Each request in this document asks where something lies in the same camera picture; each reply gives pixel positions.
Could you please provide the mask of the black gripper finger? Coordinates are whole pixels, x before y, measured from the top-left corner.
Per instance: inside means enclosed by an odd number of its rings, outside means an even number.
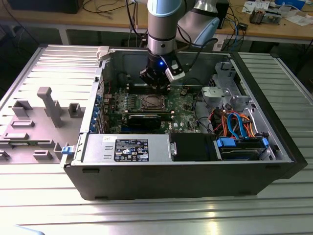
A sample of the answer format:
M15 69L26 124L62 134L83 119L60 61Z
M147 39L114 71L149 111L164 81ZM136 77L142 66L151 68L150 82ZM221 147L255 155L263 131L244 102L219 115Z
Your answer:
M157 78L157 89L159 91L166 90L169 84L170 84L170 81L168 80L168 78L165 74L161 74L158 76L158 78Z
M148 86L152 87L153 89L159 88L159 71L154 70L152 68L145 68L139 72L139 77L143 80Z

